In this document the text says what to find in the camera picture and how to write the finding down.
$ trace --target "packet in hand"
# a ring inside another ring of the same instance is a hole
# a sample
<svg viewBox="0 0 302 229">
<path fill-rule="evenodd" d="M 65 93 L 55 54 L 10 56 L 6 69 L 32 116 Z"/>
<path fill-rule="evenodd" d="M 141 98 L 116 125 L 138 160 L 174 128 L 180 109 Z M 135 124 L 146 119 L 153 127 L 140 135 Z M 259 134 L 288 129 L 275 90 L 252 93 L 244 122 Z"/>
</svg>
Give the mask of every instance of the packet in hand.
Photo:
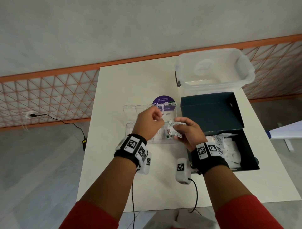
<svg viewBox="0 0 302 229">
<path fill-rule="evenodd" d="M 186 125 L 186 123 L 184 123 L 184 122 L 174 122 L 174 121 L 170 120 L 167 129 L 169 130 L 169 134 L 170 134 L 170 135 L 174 135 L 174 136 L 177 136 L 177 137 L 182 138 L 182 134 L 179 133 L 179 132 L 177 132 L 177 131 L 173 128 L 174 125 L 179 125 L 179 124 L 181 124 L 181 125 Z"/>
</svg>

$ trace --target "hand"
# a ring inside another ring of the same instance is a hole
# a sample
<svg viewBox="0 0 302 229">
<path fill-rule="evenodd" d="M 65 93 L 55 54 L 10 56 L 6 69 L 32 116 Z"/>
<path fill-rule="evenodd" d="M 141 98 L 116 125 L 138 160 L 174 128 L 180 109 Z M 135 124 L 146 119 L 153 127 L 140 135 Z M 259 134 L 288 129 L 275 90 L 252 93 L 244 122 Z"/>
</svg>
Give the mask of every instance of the hand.
<svg viewBox="0 0 302 229">
<path fill-rule="evenodd" d="M 207 142 L 204 133 L 196 122 L 193 122 L 191 119 L 186 117 L 176 117 L 174 118 L 174 121 L 184 122 L 187 124 L 174 125 L 173 128 L 183 135 L 182 138 L 177 136 L 173 137 L 174 139 L 182 142 L 190 152 L 196 148 L 196 145 Z"/>
<path fill-rule="evenodd" d="M 149 141 L 165 124 L 161 117 L 162 112 L 156 106 L 149 107 L 138 114 L 132 133 L 138 134 Z"/>
</svg>

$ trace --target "wrist strap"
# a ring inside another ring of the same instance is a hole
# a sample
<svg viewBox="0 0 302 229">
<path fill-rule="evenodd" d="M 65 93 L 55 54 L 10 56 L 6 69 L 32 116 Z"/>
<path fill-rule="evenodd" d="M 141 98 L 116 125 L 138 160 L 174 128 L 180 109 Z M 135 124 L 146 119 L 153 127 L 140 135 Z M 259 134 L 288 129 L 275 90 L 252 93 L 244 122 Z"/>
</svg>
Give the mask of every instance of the wrist strap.
<svg viewBox="0 0 302 229">
<path fill-rule="evenodd" d="M 229 168 L 222 150 L 212 142 L 205 142 L 196 146 L 196 149 L 192 151 L 192 164 L 203 176 L 208 170 L 218 165 Z"/>
<path fill-rule="evenodd" d="M 131 160 L 137 167 L 141 167 L 148 155 L 146 139 L 138 134 L 129 134 L 115 148 L 114 156 Z"/>
</svg>

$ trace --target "power cord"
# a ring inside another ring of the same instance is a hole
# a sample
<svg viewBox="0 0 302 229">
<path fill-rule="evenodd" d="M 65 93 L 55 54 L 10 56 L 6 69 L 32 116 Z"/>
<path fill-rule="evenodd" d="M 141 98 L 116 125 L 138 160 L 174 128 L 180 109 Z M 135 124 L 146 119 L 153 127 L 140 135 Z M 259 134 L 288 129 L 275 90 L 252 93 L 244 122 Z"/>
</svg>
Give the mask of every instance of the power cord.
<svg viewBox="0 0 302 229">
<path fill-rule="evenodd" d="M 196 206 L 197 206 L 197 201 L 198 201 L 197 185 L 196 185 L 196 183 L 195 183 L 194 181 L 193 181 L 193 183 L 195 184 L 195 188 L 196 188 L 196 203 L 195 203 L 195 206 L 194 206 L 193 210 L 192 210 L 190 213 L 194 212 L 194 210 L 195 210 L 195 208 L 196 208 Z"/>
<path fill-rule="evenodd" d="M 132 229 L 134 229 L 134 222 L 135 222 L 135 212 L 134 212 L 134 201 L 133 201 L 133 182 L 132 182 L 132 185 L 131 185 L 131 196 L 132 196 L 132 209 L 133 209 L 133 215 L 134 215 L 134 219 L 133 219 L 133 227 Z"/>
<path fill-rule="evenodd" d="M 82 131 L 83 136 L 84 136 L 84 140 L 82 141 L 82 144 L 83 144 L 83 150 L 85 151 L 85 149 L 86 149 L 86 143 L 87 143 L 87 138 L 85 137 L 85 134 L 84 134 L 83 130 L 82 130 L 80 127 L 76 126 L 73 122 L 66 123 L 66 122 L 64 122 L 63 120 L 53 118 L 53 117 L 51 117 L 51 116 L 48 115 L 48 114 L 39 114 L 39 115 L 30 114 L 30 116 L 33 117 L 33 118 L 34 118 L 34 117 L 38 117 L 38 116 L 43 116 L 43 115 L 46 115 L 46 116 L 48 116 L 48 117 L 50 117 L 50 118 L 52 118 L 52 119 L 54 119 L 54 120 L 58 120 L 58 121 L 60 121 L 60 122 L 63 122 L 64 124 L 73 124 L 75 127 L 79 128 L 79 129 Z"/>
</svg>

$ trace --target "open box lid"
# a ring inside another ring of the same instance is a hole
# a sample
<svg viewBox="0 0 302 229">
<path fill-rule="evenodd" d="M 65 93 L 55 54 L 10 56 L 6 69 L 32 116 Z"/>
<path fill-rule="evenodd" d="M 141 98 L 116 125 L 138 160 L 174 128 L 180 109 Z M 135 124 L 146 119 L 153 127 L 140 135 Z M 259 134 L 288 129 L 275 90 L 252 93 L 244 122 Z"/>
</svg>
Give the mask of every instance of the open box lid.
<svg viewBox="0 0 302 229">
<path fill-rule="evenodd" d="M 182 97 L 180 107 L 182 116 L 196 122 L 203 132 L 244 128 L 233 92 Z"/>
</svg>

